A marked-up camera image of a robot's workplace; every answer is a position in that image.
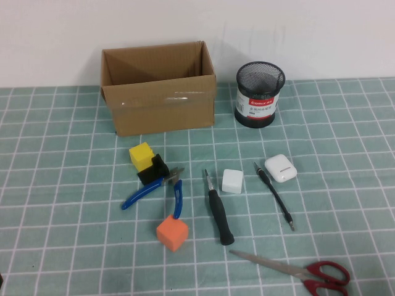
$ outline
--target white cube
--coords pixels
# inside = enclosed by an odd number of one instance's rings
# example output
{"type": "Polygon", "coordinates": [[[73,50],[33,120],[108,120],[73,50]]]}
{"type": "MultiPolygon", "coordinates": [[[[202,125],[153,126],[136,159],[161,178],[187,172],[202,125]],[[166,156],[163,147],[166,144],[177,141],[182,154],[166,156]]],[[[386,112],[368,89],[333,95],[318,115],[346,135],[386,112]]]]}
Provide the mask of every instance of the white cube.
{"type": "Polygon", "coordinates": [[[243,172],[226,169],[223,171],[222,191],[240,194],[243,185],[243,172]]]}

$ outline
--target black screwdriver handle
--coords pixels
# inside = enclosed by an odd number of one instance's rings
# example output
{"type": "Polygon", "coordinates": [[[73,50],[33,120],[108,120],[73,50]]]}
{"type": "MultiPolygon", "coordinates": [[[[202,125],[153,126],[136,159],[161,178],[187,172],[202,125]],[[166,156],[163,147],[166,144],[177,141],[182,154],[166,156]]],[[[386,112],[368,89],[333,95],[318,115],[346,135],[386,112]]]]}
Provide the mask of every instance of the black screwdriver handle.
{"type": "Polygon", "coordinates": [[[229,230],[225,208],[223,207],[221,198],[218,196],[218,193],[215,189],[209,191],[209,202],[215,223],[217,224],[218,230],[220,231],[221,244],[230,245],[234,243],[235,238],[229,230]]]}

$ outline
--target yellow cube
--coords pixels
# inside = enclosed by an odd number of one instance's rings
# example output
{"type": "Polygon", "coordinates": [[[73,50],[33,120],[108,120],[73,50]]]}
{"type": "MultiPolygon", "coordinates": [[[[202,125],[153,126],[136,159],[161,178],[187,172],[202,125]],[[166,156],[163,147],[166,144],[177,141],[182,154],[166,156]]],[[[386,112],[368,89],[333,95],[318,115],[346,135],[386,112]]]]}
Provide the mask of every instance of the yellow cube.
{"type": "Polygon", "coordinates": [[[155,156],[152,149],[144,142],[129,149],[131,162],[138,171],[143,171],[152,166],[152,158],[155,156]]]}

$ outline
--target pliers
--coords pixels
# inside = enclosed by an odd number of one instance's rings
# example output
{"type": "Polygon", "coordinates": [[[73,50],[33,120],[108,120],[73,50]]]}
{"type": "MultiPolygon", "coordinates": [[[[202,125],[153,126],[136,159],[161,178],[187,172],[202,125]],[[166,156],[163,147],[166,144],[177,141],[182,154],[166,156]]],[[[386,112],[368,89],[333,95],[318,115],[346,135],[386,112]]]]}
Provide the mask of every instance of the pliers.
{"type": "Polygon", "coordinates": [[[175,195],[175,209],[174,209],[173,218],[178,219],[181,215],[181,210],[183,207],[183,191],[182,191],[183,181],[180,179],[180,173],[182,171],[184,171],[184,168],[180,168],[180,169],[174,168],[170,171],[170,174],[168,176],[161,177],[149,183],[148,185],[145,185],[143,188],[132,194],[122,204],[121,209],[126,210],[128,207],[133,205],[140,198],[146,196],[147,194],[154,191],[158,187],[163,186],[167,181],[172,180],[174,184],[174,195],[175,195]]]}

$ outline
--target open cardboard box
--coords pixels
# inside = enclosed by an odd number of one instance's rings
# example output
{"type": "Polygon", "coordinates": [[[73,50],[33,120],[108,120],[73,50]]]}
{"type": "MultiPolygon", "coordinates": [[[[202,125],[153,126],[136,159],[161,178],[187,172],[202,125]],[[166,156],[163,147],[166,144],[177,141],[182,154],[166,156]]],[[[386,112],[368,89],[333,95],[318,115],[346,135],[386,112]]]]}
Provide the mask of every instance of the open cardboard box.
{"type": "Polygon", "coordinates": [[[203,41],[105,49],[101,91],[119,136],[214,124],[216,80],[203,41]]]}

